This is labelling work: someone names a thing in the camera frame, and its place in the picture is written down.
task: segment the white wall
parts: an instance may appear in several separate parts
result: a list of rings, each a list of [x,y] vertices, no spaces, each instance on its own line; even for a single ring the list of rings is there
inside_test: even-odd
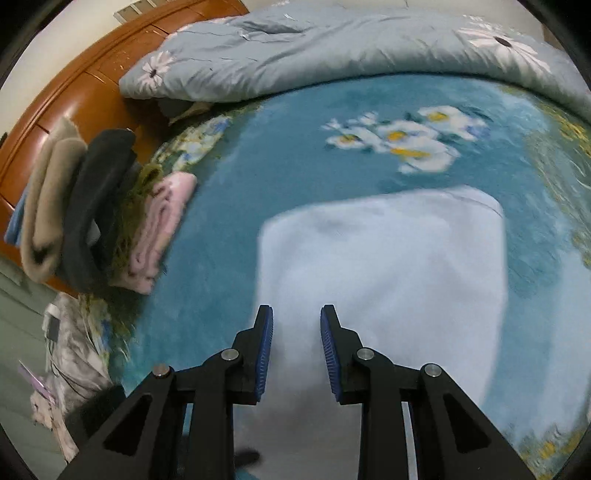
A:
[[[71,60],[115,29],[113,16],[131,0],[73,0],[24,51],[0,89],[0,135]]]
[[[249,10],[278,0],[243,0]],[[314,0],[314,3],[334,0]],[[113,17],[131,0],[73,0],[27,47],[0,89],[0,135],[15,125],[43,87],[84,49],[119,25]],[[340,0],[342,5],[429,8],[477,15],[542,40],[540,23],[517,0]]]

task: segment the pink towel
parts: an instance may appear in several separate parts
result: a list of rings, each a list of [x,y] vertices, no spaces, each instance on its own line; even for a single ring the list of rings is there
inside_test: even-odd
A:
[[[138,241],[129,258],[128,271],[111,285],[149,295],[160,271],[160,259],[183,216],[197,185],[197,177],[177,171],[154,185],[145,203],[145,219],[136,232]]]

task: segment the pile of clothes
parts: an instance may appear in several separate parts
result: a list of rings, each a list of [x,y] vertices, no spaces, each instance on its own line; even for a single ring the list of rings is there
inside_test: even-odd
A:
[[[33,420],[53,432],[66,462],[79,449],[66,425],[68,415],[113,385],[100,334],[101,324],[108,321],[104,301],[89,303],[59,293],[43,316],[45,374],[35,376],[21,364],[21,373],[34,388]]]
[[[80,293],[120,286],[150,294],[160,259],[197,184],[142,167],[129,129],[108,129],[88,145],[68,118],[50,132],[4,240],[19,245],[30,279],[57,275]]]

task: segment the folded clothes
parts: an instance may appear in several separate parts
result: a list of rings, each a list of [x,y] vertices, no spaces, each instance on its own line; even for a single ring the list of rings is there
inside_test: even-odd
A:
[[[174,172],[158,182],[145,202],[145,218],[136,232],[136,244],[126,270],[111,285],[149,295],[160,271],[160,259],[172,239],[185,205],[197,185],[197,177]]]
[[[80,293],[98,293],[107,286],[112,250],[100,248],[112,235],[99,224],[100,238],[90,248],[87,235],[101,208],[117,195],[135,162],[135,134],[128,129],[104,130],[88,146],[64,218],[62,267],[65,280]]]
[[[18,199],[18,203],[16,207],[14,207],[14,212],[12,213],[10,221],[8,222],[6,232],[4,232],[4,241],[8,243],[8,245],[18,246],[21,244],[22,217],[25,213],[25,200],[27,199],[28,189],[29,185],[25,187],[21,197]]]
[[[60,446],[60,450],[66,462],[70,463],[78,454],[78,447],[74,443],[70,432],[64,423],[64,417],[57,405],[52,405],[38,391],[34,391],[30,397],[33,409],[33,420],[42,424],[53,432],[54,438]]]
[[[67,198],[85,153],[78,129],[63,117],[35,161],[24,202],[21,260],[27,276],[38,283],[49,280],[60,265]]]
[[[121,228],[119,211],[128,193],[133,189],[141,170],[142,165],[134,161],[121,180],[117,192],[105,198],[95,214],[100,238],[92,245],[91,252],[101,270],[111,271],[113,252]]]
[[[119,203],[116,219],[118,229],[112,249],[112,272],[127,270],[129,256],[137,242],[137,232],[144,220],[146,199],[152,195],[154,185],[162,177],[162,167],[156,163],[147,163],[140,167],[133,185]]]

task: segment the wooden headboard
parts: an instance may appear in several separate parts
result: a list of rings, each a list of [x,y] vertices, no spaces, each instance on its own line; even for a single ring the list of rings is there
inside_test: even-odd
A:
[[[35,98],[0,148],[0,232],[6,231],[37,154],[59,117],[71,117],[86,142],[106,128],[132,129],[138,160],[146,162],[162,143],[167,122],[154,101],[124,99],[119,79],[183,25],[246,13],[240,0],[173,0],[121,25],[72,60]],[[0,254],[20,265],[18,249],[1,239]],[[68,290],[57,279],[49,285]]]

